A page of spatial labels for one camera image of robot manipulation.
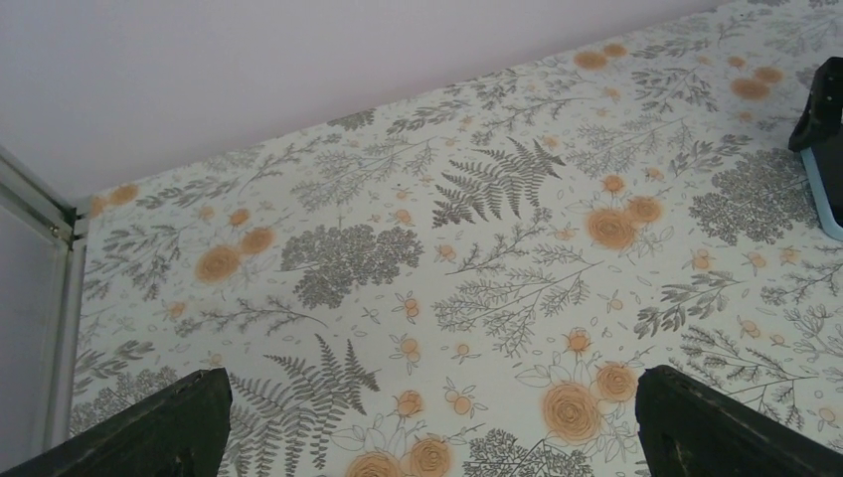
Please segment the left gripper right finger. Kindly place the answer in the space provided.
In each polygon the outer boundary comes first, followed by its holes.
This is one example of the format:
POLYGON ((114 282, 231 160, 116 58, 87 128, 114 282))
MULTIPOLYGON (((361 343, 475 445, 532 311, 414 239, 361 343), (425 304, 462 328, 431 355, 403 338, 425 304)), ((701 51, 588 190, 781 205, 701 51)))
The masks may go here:
POLYGON ((660 365, 638 379, 638 436, 653 476, 840 476, 842 455, 660 365))

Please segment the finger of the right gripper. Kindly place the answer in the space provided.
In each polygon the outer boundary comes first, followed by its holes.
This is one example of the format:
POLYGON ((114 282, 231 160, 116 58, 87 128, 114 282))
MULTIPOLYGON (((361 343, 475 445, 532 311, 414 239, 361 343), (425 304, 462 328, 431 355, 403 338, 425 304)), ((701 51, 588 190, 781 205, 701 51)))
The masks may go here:
POLYGON ((842 58, 830 57, 814 73, 802 114, 788 139, 800 152, 837 135, 842 118, 842 58))

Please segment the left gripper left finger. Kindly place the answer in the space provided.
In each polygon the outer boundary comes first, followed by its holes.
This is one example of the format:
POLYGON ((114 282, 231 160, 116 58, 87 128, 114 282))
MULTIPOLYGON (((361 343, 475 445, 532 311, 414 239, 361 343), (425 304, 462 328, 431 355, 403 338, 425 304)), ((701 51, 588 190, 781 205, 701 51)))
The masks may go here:
POLYGON ((216 476, 233 395, 223 368, 199 370, 4 476, 216 476))

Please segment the phone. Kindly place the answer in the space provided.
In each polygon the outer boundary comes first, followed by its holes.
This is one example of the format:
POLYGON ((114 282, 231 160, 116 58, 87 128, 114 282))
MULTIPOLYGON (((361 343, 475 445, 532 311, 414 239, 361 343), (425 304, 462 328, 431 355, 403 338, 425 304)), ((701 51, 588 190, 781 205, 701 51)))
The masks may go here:
POLYGON ((842 240, 842 133, 799 152, 821 229, 842 240))

